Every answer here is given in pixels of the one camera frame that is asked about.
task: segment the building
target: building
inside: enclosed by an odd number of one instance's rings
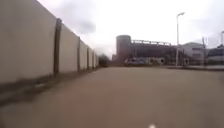
[[[224,47],[209,49],[207,61],[209,64],[223,64],[224,63]]]
[[[179,50],[189,57],[203,63],[207,54],[206,48],[203,44],[190,42],[179,46]]]
[[[129,35],[117,36],[117,52],[115,61],[123,65],[129,58],[141,58],[148,64],[172,64],[176,62],[176,46],[167,42],[132,40]],[[179,64],[194,61],[193,56],[179,51]]]

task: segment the street lamp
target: street lamp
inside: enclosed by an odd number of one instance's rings
[[[185,12],[177,14],[177,53],[176,53],[176,66],[178,66],[178,55],[179,55],[179,16],[183,16]]]

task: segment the tree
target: tree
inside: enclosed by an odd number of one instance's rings
[[[99,66],[100,67],[108,67],[109,62],[110,62],[110,59],[105,54],[102,54],[99,56]]]

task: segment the sidewalk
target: sidewalk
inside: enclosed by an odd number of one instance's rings
[[[56,77],[50,77],[49,79],[42,81],[25,81],[21,83],[15,83],[10,85],[9,88],[0,88],[0,107],[10,103],[32,100],[35,96],[47,89],[55,87],[55,85],[76,79],[88,73],[94,72],[94,70],[83,70],[81,72],[72,72],[60,74]]]
[[[209,66],[165,66],[168,69],[203,70],[203,71],[224,71],[224,65]]]

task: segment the fence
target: fence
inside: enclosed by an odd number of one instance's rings
[[[0,86],[98,66],[95,52],[36,0],[1,1],[0,17]]]

